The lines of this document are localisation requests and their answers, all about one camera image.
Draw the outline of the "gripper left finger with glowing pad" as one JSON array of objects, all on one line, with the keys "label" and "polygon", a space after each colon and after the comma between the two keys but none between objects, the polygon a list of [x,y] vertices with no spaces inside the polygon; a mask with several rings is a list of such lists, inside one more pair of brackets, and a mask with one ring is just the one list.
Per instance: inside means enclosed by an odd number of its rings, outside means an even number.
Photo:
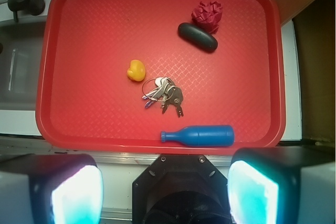
[{"label": "gripper left finger with glowing pad", "polygon": [[102,205],[88,154],[1,155],[1,223],[99,223]]}]

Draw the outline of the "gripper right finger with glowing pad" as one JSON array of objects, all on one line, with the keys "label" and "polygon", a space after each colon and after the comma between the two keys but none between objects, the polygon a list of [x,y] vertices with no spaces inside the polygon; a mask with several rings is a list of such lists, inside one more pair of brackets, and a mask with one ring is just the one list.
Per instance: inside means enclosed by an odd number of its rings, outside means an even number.
[{"label": "gripper right finger with glowing pad", "polygon": [[241,148],[227,191],[236,223],[335,223],[335,149]]}]

